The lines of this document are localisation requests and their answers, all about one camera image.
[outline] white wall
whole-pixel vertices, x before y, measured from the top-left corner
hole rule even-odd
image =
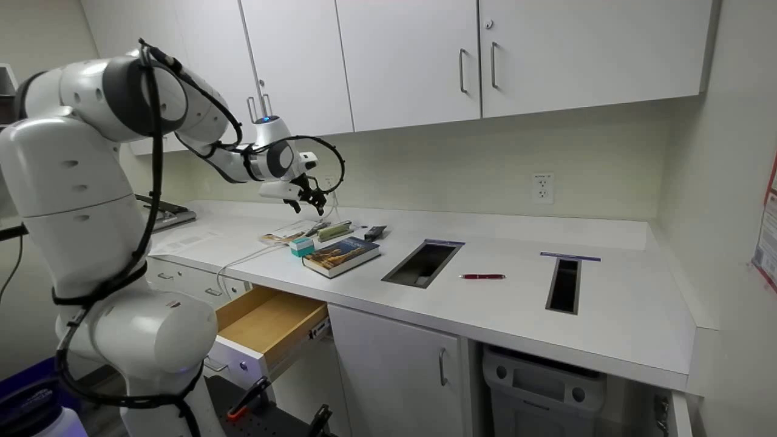
[[[660,223],[722,326],[696,361],[709,437],[777,435],[777,293],[747,267],[777,151],[775,44],[775,0],[726,0],[709,95],[672,117]]]
[[[0,3],[0,64],[9,64],[17,80],[81,59],[94,59],[94,46],[78,0]],[[0,301],[0,380],[52,358],[57,344],[52,281],[36,247],[25,246],[25,265]],[[15,241],[0,246],[0,281],[15,254]]]
[[[330,142],[347,160],[338,194],[347,207],[655,218],[667,120],[662,105],[638,105]],[[186,154],[167,160],[173,200],[257,200],[257,188],[225,185]],[[557,178],[554,207],[531,204],[534,173]]]

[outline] pen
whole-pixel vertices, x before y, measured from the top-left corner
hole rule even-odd
[[[462,275],[462,279],[506,279],[506,275]]]

